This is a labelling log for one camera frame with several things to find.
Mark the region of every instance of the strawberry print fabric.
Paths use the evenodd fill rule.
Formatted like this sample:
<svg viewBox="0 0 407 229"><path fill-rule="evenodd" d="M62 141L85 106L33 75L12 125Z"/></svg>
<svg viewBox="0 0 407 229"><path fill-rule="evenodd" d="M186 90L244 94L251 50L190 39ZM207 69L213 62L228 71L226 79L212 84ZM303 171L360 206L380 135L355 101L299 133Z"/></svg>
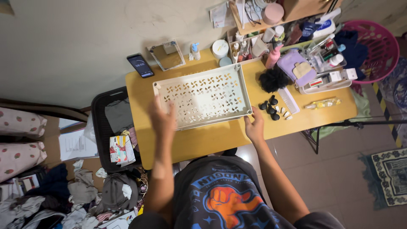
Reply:
<svg viewBox="0 0 407 229"><path fill-rule="evenodd" d="M0 107L0 135L41 137L46 124L37 114Z"/></svg>
<svg viewBox="0 0 407 229"><path fill-rule="evenodd" d="M0 143L0 182L30 169L47 158L44 143Z"/></svg>

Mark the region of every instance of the small mirror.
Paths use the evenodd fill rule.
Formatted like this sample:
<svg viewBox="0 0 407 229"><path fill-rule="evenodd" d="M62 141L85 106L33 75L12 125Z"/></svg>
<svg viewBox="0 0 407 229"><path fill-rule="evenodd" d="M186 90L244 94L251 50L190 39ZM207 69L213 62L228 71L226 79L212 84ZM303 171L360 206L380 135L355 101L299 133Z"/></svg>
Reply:
<svg viewBox="0 0 407 229"><path fill-rule="evenodd" d="M185 64L184 57L175 39L157 46L147 47L163 71L167 71Z"/></svg>

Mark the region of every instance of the mirror frame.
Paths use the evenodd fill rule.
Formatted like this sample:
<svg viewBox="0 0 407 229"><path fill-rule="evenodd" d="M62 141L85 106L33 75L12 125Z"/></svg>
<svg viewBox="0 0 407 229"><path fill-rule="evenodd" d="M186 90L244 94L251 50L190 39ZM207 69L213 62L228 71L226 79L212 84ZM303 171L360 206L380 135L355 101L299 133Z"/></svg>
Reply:
<svg viewBox="0 0 407 229"><path fill-rule="evenodd" d="M161 65L161 63L160 63L160 61L159 61L159 60L157 59L157 57L154 55L154 51L153 51L153 50L154 50L155 47L160 46L160 45L163 45L163 44L167 44L167 43L169 43L169 42L175 42L175 48L177 49L177 52L178 52L179 56L181 57L182 63L181 63L181 64L178 64L178 65L176 65L176 66L174 66L174 67L171 67L171 68L163 68L162 65ZM181 50L179 49L178 43L177 43L177 41L175 40L175 38L174 38L174 39L171 39L171 40L167 40L167 41L165 41L165 42L163 42L163 43L161 43L161 44L159 44L159 45L153 45L153 46L147 47L147 50L148 50L149 53L154 57L155 61L156 61L157 64L160 66L160 68L162 69L163 72L165 72L165 71L167 71L167 70L171 70L171 69L173 69L173 68L178 68L178 67L180 67L180 66L186 64L186 63L185 63L185 60L184 60L184 56L182 55Z"/></svg>

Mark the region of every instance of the orange fist graphic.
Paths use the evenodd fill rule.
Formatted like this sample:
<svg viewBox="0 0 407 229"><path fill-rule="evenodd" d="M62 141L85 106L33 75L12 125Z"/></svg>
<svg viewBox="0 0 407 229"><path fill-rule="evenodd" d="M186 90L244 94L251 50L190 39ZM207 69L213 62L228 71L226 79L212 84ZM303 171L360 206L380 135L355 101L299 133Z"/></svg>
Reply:
<svg viewBox="0 0 407 229"><path fill-rule="evenodd" d="M239 219L235 216L237 212L253 211L259 204L263 203L259 196L247 201L250 196L250 191L240 195L231 187L214 187L210 191L206 205L209 210L219 212L226 221L226 227L230 229L239 224Z"/></svg>

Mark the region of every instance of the pink bottle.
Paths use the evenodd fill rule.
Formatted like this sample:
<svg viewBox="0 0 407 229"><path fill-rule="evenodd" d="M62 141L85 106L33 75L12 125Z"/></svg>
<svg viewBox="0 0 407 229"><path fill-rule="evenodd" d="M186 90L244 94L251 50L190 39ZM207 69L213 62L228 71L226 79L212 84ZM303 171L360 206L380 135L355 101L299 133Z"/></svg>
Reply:
<svg viewBox="0 0 407 229"><path fill-rule="evenodd" d="M284 46L283 44L279 45L273 51L270 52L269 57L267 58L267 61L266 61L267 69L274 68L274 65L277 63L278 59L280 58L280 49L283 46Z"/></svg>

